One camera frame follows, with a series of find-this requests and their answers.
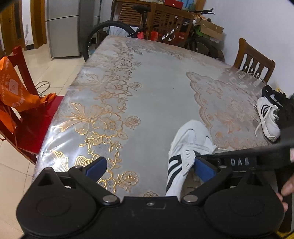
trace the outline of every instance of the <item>red chair seat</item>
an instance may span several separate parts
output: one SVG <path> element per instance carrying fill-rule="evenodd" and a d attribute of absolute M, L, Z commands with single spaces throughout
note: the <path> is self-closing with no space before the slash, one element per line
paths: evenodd
<path fill-rule="evenodd" d="M 63 96 L 57 96 L 52 102 L 45 106 L 41 115 L 22 118 L 22 124 L 16 128 L 17 147 L 29 153 L 39 154 L 47 130 L 53 116 L 57 111 Z"/>

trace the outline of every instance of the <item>dining table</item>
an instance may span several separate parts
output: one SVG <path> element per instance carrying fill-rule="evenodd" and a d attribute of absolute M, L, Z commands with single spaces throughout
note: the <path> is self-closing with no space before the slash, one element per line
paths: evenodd
<path fill-rule="evenodd" d="M 265 84 L 177 46 L 108 36 L 83 65 L 44 139 L 34 179 L 100 156 L 98 184 L 120 199 L 165 196 L 168 151 L 178 129 L 201 121 L 213 143 L 238 150 L 269 141 L 255 105 Z"/>

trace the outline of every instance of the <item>screw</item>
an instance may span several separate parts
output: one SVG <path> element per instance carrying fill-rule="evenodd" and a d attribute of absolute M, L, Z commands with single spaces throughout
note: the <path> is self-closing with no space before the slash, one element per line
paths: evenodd
<path fill-rule="evenodd" d="M 106 203 L 114 203 L 117 200 L 117 196 L 115 196 L 115 195 L 106 195 L 102 199 Z"/>
<path fill-rule="evenodd" d="M 186 201 L 187 203 L 194 203 L 198 200 L 198 197 L 195 195 L 186 195 L 183 197 L 184 201 Z"/>

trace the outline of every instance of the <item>gray refrigerator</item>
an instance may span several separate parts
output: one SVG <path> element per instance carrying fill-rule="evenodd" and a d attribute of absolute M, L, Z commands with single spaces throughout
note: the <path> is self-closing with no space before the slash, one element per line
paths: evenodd
<path fill-rule="evenodd" d="M 81 54 L 83 39 L 93 27 L 94 3 L 95 0 L 45 0 L 50 57 Z"/>

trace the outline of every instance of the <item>red chair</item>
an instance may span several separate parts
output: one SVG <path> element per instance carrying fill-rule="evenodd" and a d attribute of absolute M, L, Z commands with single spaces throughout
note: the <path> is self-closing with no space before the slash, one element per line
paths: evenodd
<path fill-rule="evenodd" d="M 8 59 L 13 66 L 18 66 L 27 90 L 33 95 L 38 95 L 21 47 L 15 47 L 13 55 L 8 56 Z M 0 107 L 5 108 L 7 112 L 10 111 L 11 117 L 16 124 L 15 133 L 12 134 L 0 121 L 0 133 L 16 150 L 34 164 L 36 164 L 36 156 L 40 152 L 47 130 L 62 99 L 63 96 L 57 96 L 45 106 L 42 105 L 33 110 L 22 111 L 19 113 L 20 119 L 9 106 L 0 101 Z"/>

